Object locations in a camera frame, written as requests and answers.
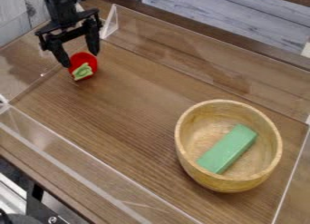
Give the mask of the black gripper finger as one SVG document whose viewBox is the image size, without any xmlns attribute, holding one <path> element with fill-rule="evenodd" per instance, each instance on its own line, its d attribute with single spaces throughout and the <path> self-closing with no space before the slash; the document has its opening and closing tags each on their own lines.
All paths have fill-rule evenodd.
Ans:
<svg viewBox="0 0 310 224">
<path fill-rule="evenodd" d="M 48 46 L 50 46 L 50 51 L 55 55 L 60 64 L 66 68 L 70 68 L 71 67 L 71 59 L 70 59 L 67 52 L 64 51 L 62 41 L 59 39 L 51 39 Z"/>
<path fill-rule="evenodd" d="M 92 55 L 98 55 L 99 53 L 99 30 L 98 23 L 94 19 L 87 19 L 84 21 L 84 30 L 86 30 L 86 42 L 88 51 Z"/>
</svg>

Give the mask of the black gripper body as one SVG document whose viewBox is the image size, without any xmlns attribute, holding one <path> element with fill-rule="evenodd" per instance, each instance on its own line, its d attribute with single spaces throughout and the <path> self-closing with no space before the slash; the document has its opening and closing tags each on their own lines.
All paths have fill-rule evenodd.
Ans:
<svg viewBox="0 0 310 224">
<path fill-rule="evenodd" d="M 102 21 L 99 20 L 98 10 L 91 9 L 79 11 L 76 4 L 83 0 L 46 0 L 46 7 L 50 13 L 51 22 L 35 34 L 39 36 L 43 50 L 47 49 L 46 34 L 60 30 L 64 32 L 70 27 L 74 27 L 80 21 L 94 18 L 95 27 L 100 29 Z"/>
</svg>

